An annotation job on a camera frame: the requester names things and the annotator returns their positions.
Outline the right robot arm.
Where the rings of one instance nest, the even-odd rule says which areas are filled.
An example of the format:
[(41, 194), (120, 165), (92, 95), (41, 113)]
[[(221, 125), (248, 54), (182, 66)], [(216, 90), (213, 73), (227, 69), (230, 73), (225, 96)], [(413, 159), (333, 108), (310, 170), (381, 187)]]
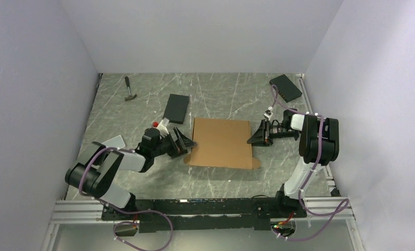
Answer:
[(318, 115), (300, 114), (296, 110), (285, 110), (283, 120), (261, 120), (259, 128), (247, 140), (252, 146), (271, 146), (274, 139), (294, 138), (299, 140), (299, 161), (293, 174), (282, 185), (286, 197), (274, 202), (274, 211), (286, 217), (294, 210), (291, 199), (303, 198), (303, 192), (312, 178), (339, 155), (339, 120), (321, 118)]

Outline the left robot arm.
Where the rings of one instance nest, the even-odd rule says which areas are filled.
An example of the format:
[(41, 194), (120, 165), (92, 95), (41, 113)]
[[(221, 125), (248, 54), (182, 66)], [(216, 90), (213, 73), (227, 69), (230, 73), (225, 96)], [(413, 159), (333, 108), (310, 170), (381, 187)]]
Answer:
[(146, 129), (141, 141), (132, 150), (93, 142), (67, 170), (65, 182), (77, 188), (82, 196), (93, 197), (115, 207), (116, 214), (128, 220), (135, 215), (136, 197), (114, 184), (117, 172), (128, 170), (144, 173), (152, 167), (156, 157), (168, 155), (176, 158), (188, 153), (196, 145), (178, 128), (163, 136), (155, 127)]

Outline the brown cardboard box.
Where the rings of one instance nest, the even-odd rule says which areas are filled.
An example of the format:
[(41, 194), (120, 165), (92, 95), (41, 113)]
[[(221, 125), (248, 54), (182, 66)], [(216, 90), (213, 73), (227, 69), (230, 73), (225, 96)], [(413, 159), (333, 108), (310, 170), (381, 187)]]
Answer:
[(197, 145), (183, 162), (191, 166), (255, 170), (261, 162), (253, 156), (248, 120), (194, 118), (192, 140)]

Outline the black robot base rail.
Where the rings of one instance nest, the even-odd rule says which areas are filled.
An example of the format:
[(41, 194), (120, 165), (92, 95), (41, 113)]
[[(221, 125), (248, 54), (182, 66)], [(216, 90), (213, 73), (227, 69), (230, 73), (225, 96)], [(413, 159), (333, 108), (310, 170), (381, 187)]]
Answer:
[(276, 220), (305, 218), (295, 199), (275, 197), (217, 199), (132, 199), (121, 211), (103, 207), (103, 221), (137, 223), (140, 233), (166, 230), (253, 229), (266, 231)]

